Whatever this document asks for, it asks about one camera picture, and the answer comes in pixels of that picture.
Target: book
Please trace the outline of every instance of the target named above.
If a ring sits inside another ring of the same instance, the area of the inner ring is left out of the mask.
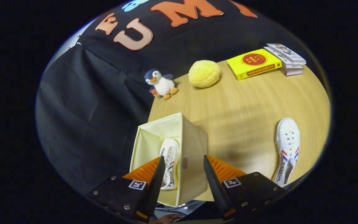
[[[291,76],[291,75],[300,75],[303,73],[303,68],[292,68],[290,70],[285,70],[284,68],[279,68],[279,70],[285,75],[285,76]]]
[[[302,65],[295,65],[289,59],[275,51],[270,47],[263,47],[268,52],[272,53],[274,56],[278,57],[281,60],[283,68],[302,68]]]
[[[296,65],[305,65],[306,60],[295,53],[293,50],[289,49],[288,47],[282,44],[267,44],[270,48],[274,49],[275,51],[281,53],[284,57],[289,59],[293,64]]]
[[[226,61],[238,80],[282,67],[281,60],[265,49],[238,55]]]

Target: wooden table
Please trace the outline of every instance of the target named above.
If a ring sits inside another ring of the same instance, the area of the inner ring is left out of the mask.
[[[148,121],[182,112],[207,133],[209,155],[245,173],[273,178],[279,162],[276,126],[290,117],[298,124],[301,144],[287,184],[310,170],[323,150],[331,119],[327,93],[313,72],[304,65],[302,75],[286,77],[275,69],[237,80],[226,61],[218,64],[220,80],[211,87],[190,85],[187,74],[175,79],[178,93],[167,101],[156,97]],[[209,185],[195,200],[213,201]]]

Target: red circle label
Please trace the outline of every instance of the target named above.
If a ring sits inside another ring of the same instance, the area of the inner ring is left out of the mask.
[[[263,65],[266,62],[266,58],[260,54],[247,54],[242,60],[245,64],[252,66]]]

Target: black cloth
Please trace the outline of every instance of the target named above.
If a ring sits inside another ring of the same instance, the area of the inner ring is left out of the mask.
[[[177,27],[148,1],[124,12],[108,10],[61,55],[41,79],[36,100],[37,131],[42,147],[58,173],[85,194],[109,175],[129,172],[137,127],[148,120],[153,96],[144,74],[151,68],[174,78],[188,73],[198,60],[223,61],[280,43],[302,55],[321,78],[310,51],[279,24],[250,10],[248,17],[229,1],[209,1],[224,12],[198,18]],[[96,26],[110,13],[118,25],[106,35]],[[153,33],[143,49],[132,51],[114,42],[124,30],[134,40],[142,36],[126,25],[135,18]]]

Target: yellow plush ball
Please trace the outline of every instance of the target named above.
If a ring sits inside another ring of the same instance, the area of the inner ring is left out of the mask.
[[[213,61],[196,61],[190,68],[188,76],[190,84],[195,87],[209,87],[219,81],[220,67]]]

